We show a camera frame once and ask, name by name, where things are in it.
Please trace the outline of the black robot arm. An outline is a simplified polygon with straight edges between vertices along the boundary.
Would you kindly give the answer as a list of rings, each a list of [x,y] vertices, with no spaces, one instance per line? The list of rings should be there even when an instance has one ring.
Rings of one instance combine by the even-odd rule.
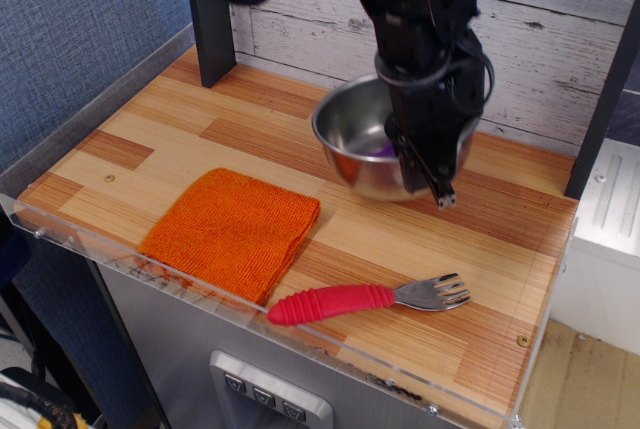
[[[374,64],[390,103],[384,131],[403,190],[456,203],[453,180],[490,99],[495,72],[470,27],[477,0],[359,0],[376,37]]]

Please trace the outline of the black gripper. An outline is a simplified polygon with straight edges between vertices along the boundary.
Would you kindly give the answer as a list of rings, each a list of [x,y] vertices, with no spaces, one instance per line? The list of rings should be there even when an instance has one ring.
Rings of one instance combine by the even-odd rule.
[[[465,33],[436,62],[432,72],[411,75],[375,57],[378,77],[389,88],[395,134],[391,137],[410,194],[432,191],[440,210],[456,205],[450,170],[435,169],[427,140],[442,129],[448,135],[483,115],[495,84],[495,71],[474,33]]]

